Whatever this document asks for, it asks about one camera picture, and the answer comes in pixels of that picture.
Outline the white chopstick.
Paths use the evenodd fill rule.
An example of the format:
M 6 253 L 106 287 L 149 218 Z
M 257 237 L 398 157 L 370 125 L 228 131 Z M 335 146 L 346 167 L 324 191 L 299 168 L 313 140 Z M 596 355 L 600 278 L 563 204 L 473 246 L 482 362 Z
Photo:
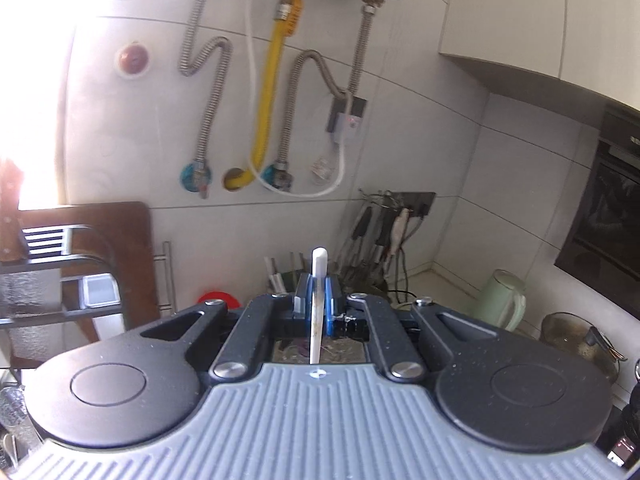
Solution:
M 323 337 L 324 307 L 326 306 L 326 270 L 328 270 L 328 252 L 324 247 L 314 248 L 311 254 L 311 317 L 309 363 L 319 364 Z

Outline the green utensil holder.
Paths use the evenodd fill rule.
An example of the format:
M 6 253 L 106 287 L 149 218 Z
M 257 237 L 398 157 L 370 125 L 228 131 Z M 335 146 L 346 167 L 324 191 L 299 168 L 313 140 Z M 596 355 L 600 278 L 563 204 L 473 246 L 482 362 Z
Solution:
M 308 271 L 308 261 L 301 252 L 290 253 L 290 268 L 287 271 L 280 271 L 277 268 L 275 258 L 265 257 L 264 263 L 267 270 L 268 290 L 275 294 L 295 292 L 300 277 Z

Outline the red lid plastic jar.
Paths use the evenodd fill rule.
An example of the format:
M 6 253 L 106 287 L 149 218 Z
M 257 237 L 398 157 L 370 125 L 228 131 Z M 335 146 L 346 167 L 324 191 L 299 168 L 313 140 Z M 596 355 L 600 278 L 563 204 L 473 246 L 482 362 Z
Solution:
M 235 298 L 235 296 L 228 294 L 228 292 L 223 292 L 222 290 L 211 290 L 210 292 L 206 292 L 202 296 L 198 297 L 199 304 L 204 304 L 204 302 L 206 301 L 215 300 L 223 301 L 227 305 L 229 310 L 235 310 L 241 307 L 241 303 Z

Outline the green electric kettle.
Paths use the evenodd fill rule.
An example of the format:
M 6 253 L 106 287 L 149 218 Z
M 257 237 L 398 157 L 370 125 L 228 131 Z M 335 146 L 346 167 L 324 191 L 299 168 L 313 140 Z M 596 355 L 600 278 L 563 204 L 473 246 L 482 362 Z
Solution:
M 473 318 L 514 332 L 525 311 L 525 283 L 511 272 L 497 269 L 480 291 L 471 313 Z

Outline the wooden cutting board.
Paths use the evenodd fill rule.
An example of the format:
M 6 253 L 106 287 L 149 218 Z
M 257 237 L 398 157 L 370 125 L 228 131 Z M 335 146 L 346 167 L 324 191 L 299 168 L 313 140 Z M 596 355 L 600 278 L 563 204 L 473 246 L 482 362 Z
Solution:
M 10 224 L 20 228 L 82 224 L 97 230 L 115 256 L 120 290 L 124 293 L 126 330 L 160 316 L 151 214 L 145 204 L 106 203 L 29 211 L 9 206 L 2 210 L 1 229 Z

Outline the black wok with lid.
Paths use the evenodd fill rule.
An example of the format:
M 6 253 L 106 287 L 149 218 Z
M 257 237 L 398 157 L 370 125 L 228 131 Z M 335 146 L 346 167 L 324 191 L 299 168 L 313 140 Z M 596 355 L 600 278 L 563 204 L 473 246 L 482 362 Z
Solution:
M 620 364 L 627 361 L 602 330 L 570 312 L 546 315 L 541 322 L 539 340 L 591 362 L 611 385 L 620 376 Z

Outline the black dish rack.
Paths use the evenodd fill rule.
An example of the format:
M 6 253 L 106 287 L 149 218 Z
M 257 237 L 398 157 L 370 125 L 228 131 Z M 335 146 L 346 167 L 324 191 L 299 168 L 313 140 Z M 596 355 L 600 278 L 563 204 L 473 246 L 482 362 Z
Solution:
M 1 229 L 1 367 L 32 367 L 126 330 L 105 237 L 90 226 Z

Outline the built-in black oven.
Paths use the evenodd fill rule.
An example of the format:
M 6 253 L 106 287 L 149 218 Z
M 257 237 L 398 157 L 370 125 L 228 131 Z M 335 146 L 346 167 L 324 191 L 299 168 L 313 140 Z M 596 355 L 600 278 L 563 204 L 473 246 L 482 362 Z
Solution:
M 605 109 L 589 177 L 555 265 L 639 315 L 639 117 Z

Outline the wall power outlet strip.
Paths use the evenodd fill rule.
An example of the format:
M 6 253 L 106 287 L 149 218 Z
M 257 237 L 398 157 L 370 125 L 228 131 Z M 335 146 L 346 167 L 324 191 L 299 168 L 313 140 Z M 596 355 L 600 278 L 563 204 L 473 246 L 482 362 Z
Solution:
M 387 195 L 395 209 L 408 209 L 409 217 L 425 218 L 434 204 L 435 192 L 390 192 Z

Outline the red round wall cap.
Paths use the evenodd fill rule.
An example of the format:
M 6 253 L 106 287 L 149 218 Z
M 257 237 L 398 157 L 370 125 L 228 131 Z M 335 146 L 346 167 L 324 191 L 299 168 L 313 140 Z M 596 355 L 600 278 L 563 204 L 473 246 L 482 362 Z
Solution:
M 147 47 L 138 42 L 130 42 L 115 54 L 116 73 L 124 78 L 141 77 L 150 67 L 151 55 Z

